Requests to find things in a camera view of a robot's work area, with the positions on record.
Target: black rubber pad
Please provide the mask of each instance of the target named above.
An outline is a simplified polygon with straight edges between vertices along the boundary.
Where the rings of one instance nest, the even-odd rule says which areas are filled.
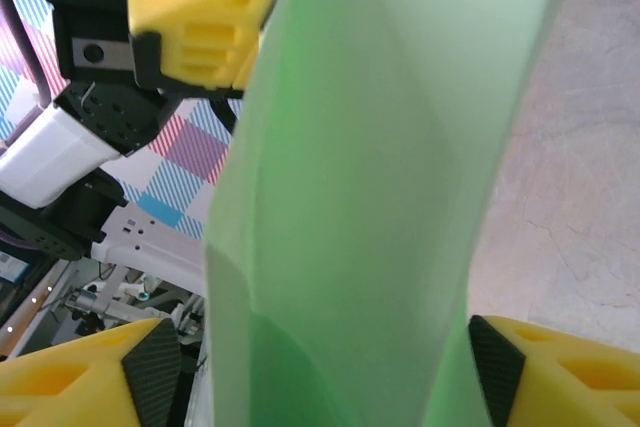
[[[122,359],[141,427],[165,427],[180,374],[180,343],[164,319]]]
[[[479,315],[471,317],[469,336],[491,421],[495,427],[506,427],[525,356]]]

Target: white panel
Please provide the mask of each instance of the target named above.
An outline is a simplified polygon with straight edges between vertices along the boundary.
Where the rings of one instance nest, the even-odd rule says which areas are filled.
[[[91,257],[159,277],[194,294],[205,295],[204,246],[156,220],[133,203],[116,207],[102,226]]]
[[[0,190],[31,208],[120,154],[64,110],[50,106],[0,157]]]

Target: green fabric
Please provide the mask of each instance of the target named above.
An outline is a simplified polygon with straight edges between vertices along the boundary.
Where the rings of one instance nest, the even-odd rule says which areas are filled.
[[[488,426],[467,270],[550,0],[279,0],[207,232],[219,427]]]

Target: beige floor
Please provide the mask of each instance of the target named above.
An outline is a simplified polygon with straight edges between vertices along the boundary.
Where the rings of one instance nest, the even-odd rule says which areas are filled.
[[[640,352],[640,0],[566,0],[513,128],[469,303]]]

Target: plaid fabric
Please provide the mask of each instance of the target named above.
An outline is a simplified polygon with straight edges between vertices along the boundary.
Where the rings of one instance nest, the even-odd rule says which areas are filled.
[[[55,95],[66,81],[57,69],[51,8],[45,0],[15,2]],[[35,96],[31,72],[0,14],[0,138],[34,105]],[[239,114],[241,102],[231,102]],[[200,239],[229,141],[207,103],[186,100],[147,148],[103,167],[121,182],[130,201]]]

